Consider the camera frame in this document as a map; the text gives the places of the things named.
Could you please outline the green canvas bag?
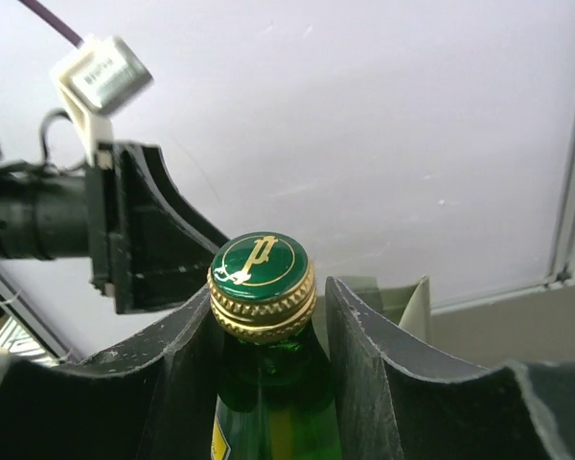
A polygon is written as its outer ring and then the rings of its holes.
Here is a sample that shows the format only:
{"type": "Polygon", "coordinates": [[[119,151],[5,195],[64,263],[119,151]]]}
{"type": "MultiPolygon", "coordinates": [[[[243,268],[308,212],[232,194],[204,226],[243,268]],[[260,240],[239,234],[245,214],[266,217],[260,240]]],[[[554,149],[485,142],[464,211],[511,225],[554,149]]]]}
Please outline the green canvas bag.
{"type": "Polygon", "coordinates": [[[432,338],[430,280],[380,288],[375,277],[343,276],[340,280],[373,311],[428,343],[432,338]]]}

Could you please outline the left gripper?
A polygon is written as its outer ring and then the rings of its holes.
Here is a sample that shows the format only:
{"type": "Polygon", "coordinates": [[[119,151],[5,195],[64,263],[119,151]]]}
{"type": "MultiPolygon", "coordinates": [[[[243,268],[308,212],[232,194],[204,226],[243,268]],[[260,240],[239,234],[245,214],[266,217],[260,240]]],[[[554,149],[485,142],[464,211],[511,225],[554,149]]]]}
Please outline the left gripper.
{"type": "Polygon", "coordinates": [[[162,151],[99,143],[85,173],[90,284],[119,314],[186,301],[227,236],[177,190],[162,151]]]}

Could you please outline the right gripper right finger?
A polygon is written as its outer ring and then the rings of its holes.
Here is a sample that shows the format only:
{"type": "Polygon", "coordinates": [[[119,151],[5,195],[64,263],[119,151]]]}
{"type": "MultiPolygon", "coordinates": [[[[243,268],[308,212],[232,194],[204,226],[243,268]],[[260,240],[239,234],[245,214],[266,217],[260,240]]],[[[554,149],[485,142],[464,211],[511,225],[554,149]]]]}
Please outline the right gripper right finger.
{"type": "Polygon", "coordinates": [[[347,459],[575,459],[575,362],[487,369],[449,355],[325,284],[347,459]]]}

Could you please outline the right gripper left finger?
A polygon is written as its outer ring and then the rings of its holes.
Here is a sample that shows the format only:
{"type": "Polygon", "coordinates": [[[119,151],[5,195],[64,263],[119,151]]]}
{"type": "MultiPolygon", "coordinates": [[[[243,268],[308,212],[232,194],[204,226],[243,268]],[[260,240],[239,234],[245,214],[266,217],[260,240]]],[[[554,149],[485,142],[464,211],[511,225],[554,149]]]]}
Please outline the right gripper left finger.
{"type": "Polygon", "coordinates": [[[199,290],[79,364],[0,353],[0,459],[207,459],[218,328],[199,290]]]}

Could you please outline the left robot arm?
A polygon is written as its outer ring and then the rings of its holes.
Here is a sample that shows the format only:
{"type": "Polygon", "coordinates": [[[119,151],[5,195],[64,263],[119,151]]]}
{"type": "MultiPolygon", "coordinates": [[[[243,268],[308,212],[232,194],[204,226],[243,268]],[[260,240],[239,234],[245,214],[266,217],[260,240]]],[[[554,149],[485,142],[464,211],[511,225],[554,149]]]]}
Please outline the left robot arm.
{"type": "Polygon", "coordinates": [[[227,237],[177,191],[162,150],[100,143],[94,165],[0,165],[0,260],[87,258],[119,314],[192,297],[227,237]]]}

